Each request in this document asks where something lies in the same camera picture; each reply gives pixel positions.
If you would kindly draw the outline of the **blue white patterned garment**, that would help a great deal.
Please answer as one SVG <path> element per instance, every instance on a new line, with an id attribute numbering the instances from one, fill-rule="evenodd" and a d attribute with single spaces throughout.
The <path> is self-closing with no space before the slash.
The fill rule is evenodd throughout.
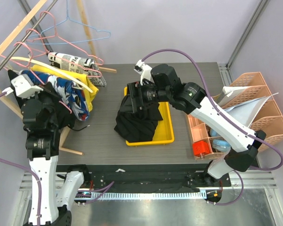
<path id="1" fill-rule="evenodd" d="M 83 93 L 84 89 L 76 89 L 77 84 L 74 81 L 38 71 L 21 70 L 19 74 L 27 74 L 35 85 L 51 83 L 61 100 L 71 108 L 78 120 L 85 121 L 89 118 L 90 112 Z"/>

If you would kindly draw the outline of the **black trousers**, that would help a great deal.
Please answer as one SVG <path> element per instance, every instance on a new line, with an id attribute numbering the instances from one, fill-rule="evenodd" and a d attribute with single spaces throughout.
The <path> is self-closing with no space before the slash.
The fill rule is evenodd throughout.
<path id="1" fill-rule="evenodd" d="M 131 108 L 130 98 L 125 96 L 117 112 L 114 130 L 130 143 L 152 141 L 158 122 L 163 120 L 159 106 L 159 103 L 154 103 L 137 113 L 124 112 L 125 107 Z"/>

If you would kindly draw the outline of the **cream plastic hanger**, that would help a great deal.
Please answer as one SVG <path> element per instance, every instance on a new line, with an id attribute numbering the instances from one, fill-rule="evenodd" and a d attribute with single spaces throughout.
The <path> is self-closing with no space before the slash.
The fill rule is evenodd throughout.
<path id="1" fill-rule="evenodd" d="M 45 67 L 45 68 L 48 68 L 48 69 L 50 69 L 50 70 L 52 70 L 52 71 L 55 71 L 56 73 L 58 73 L 58 74 L 60 74 L 60 75 L 65 76 L 67 79 L 72 80 L 72 81 L 74 81 L 75 83 L 81 85 L 81 86 L 82 86 L 83 88 L 85 88 L 88 92 L 93 93 L 92 89 L 90 89 L 90 88 L 89 88 L 87 85 L 85 85 L 83 82 L 81 82 L 81 81 L 79 81 L 78 79 L 76 79 L 76 78 L 74 78 L 74 77 L 72 77 L 72 76 L 66 74 L 65 72 L 63 72 L 63 71 L 61 71 L 61 70 L 59 70 L 59 69 L 56 69 L 56 68 L 54 68 L 54 67 L 52 67 L 52 66 L 50 66 L 50 65 L 47 65 L 47 64 L 45 64 L 45 63 L 43 63 L 43 62 L 40 62 L 40 61 L 37 61 L 37 60 L 34 60 L 34 59 L 25 58 L 25 57 L 19 57 L 19 56 L 15 56 L 15 57 L 13 56 L 13 57 L 11 57 L 11 60 L 26 61 L 26 62 L 28 62 L 28 63 L 29 63 L 29 62 L 32 62 L 33 64 L 37 64 L 37 65 L 43 66 L 43 67 Z"/>

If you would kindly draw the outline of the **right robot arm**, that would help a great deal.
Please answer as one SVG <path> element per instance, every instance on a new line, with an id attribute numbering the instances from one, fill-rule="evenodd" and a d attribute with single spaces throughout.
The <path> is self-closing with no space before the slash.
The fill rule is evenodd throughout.
<path id="1" fill-rule="evenodd" d="M 258 149 L 265 139 L 262 130 L 254 131 L 229 115 L 206 91 L 194 82 L 182 83 L 175 69 L 167 64 L 154 68 L 139 62 L 134 70 L 140 80 L 127 84 L 124 113 L 141 113 L 159 102 L 168 102 L 175 109 L 189 114 L 214 129 L 231 146 L 231 149 L 209 163 L 203 181 L 214 186 L 225 174 L 236 170 L 245 172 L 257 157 Z"/>

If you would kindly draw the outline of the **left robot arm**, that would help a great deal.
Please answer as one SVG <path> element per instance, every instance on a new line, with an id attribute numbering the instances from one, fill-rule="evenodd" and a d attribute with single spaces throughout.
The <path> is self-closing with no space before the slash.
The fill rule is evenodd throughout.
<path id="1" fill-rule="evenodd" d="M 32 206 L 27 225 L 69 226 L 72 223 L 71 205 L 79 188 L 89 186 L 91 176 L 86 165 L 72 165 L 61 190 L 56 191 L 61 136 L 57 114 L 60 97 L 50 83 L 38 85 L 37 89 L 21 107 L 32 175 Z"/>

